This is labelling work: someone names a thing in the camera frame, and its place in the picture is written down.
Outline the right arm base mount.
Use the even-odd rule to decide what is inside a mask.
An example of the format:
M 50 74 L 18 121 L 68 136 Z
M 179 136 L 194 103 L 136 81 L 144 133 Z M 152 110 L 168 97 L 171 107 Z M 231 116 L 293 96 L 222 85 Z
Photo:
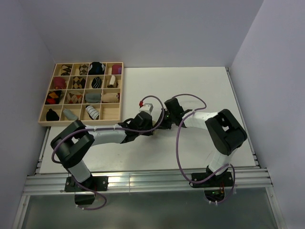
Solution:
M 192 188 L 208 188 L 204 190 L 204 196 L 208 202 L 218 204 L 225 199 L 225 188 L 234 186 L 234 179 L 232 173 L 225 171 L 219 176 L 214 175 L 209 180 L 201 184 L 194 184 L 189 182 Z

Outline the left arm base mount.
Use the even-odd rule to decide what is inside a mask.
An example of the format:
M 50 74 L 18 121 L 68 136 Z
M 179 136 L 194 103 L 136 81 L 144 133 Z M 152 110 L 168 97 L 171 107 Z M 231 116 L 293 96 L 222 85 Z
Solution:
M 67 177 L 64 192 L 76 193 L 93 190 L 98 191 L 107 191 L 108 188 L 108 177 L 107 176 L 90 176 L 86 181 L 80 183 L 77 182 L 74 177 Z M 74 202 L 77 205 L 88 206 L 91 205 L 95 198 L 96 194 L 75 194 Z

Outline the white black striped sock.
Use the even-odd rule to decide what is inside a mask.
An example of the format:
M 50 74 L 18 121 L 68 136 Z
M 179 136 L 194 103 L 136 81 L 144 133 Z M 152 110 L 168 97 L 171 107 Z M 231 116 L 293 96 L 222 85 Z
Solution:
M 94 108 L 92 105 L 87 105 L 85 107 L 87 114 L 92 120 L 98 120 L 100 116 L 100 112 Z

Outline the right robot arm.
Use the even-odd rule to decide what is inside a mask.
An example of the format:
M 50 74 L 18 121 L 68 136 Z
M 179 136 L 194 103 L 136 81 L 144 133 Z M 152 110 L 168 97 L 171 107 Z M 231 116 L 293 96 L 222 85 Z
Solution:
M 217 186 L 230 166 L 233 154 L 247 140 L 247 133 L 234 115 L 228 109 L 219 112 L 202 112 L 203 108 L 184 110 L 178 99 L 173 97 L 165 103 L 165 117 L 161 129 L 171 129 L 172 124 L 178 126 L 175 153 L 178 168 L 184 178 L 190 179 L 184 173 L 179 158 L 179 137 L 182 128 L 199 128 L 207 130 L 216 148 L 212 161 L 206 168 L 206 178 L 211 186 Z

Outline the pale green ankle sock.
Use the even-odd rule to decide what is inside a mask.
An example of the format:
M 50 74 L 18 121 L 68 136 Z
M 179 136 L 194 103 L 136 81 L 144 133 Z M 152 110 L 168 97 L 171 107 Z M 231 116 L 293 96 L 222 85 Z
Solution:
M 159 125 L 159 121 L 152 121 L 152 128 L 153 128 L 152 135 L 156 133 L 158 125 Z

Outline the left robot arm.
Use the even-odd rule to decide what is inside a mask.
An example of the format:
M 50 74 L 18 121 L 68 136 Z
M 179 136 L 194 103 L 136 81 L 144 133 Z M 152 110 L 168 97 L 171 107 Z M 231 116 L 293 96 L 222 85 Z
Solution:
M 95 187 L 95 182 L 83 158 L 91 146 L 128 143 L 152 127 L 152 116 L 144 111 L 126 122 L 105 126 L 102 129 L 84 125 L 82 121 L 77 120 L 51 141 L 51 147 L 59 163 L 75 179 L 76 186 L 81 190 L 88 190 Z

